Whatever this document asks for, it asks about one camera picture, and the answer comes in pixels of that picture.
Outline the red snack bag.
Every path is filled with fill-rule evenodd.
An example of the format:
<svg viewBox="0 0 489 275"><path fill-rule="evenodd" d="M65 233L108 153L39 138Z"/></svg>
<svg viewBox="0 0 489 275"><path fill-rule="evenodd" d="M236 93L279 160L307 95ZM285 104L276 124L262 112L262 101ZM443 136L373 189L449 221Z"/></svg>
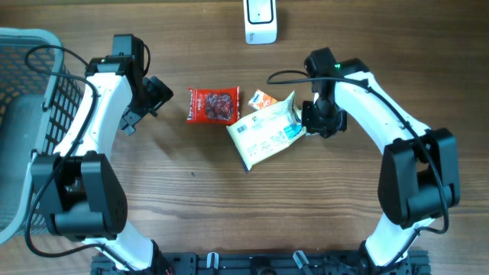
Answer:
<svg viewBox="0 0 489 275"><path fill-rule="evenodd" d="M240 118L240 87L227 89L196 89L190 92L189 124L233 125Z"/></svg>

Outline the orange small box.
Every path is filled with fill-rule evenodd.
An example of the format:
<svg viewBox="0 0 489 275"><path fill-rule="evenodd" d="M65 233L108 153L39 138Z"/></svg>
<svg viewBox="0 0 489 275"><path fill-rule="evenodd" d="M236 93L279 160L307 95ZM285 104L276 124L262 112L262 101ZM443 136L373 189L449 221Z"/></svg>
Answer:
<svg viewBox="0 0 489 275"><path fill-rule="evenodd" d="M248 101L248 106L252 107L254 110L261 110L276 103L277 100L275 98L257 89L255 94Z"/></svg>

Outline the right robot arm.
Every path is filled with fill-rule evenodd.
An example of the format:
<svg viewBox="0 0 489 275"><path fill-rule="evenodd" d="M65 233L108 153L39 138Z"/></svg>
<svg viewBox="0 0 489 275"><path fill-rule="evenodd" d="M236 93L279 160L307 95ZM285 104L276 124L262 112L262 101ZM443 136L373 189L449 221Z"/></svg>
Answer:
<svg viewBox="0 0 489 275"><path fill-rule="evenodd" d="M337 62L329 48L304 61L314 99L303 103L303 126L330 138L353 117L382 154L377 196L383 215L363 243L372 271L400 265L424 231L449 228L449 208L460 200L455 136L432 130L404 111L358 58Z"/></svg>

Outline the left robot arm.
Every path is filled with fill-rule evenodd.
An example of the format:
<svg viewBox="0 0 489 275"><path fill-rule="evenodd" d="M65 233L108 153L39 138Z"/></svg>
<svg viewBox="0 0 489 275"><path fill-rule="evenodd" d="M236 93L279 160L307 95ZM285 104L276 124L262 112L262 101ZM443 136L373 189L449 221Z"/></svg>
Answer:
<svg viewBox="0 0 489 275"><path fill-rule="evenodd" d="M122 273L172 274L173 267L155 241L128 221L127 198L110 164L118 129L133 131L154 115L173 93L158 78L146 77L148 51L119 50L86 63L86 90L62 141L31 168L36 195L28 210L24 239L41 257L65 257L95 248ZM79 243L63 252L36 248L31 237L39 209L52 235Z"/></svg>

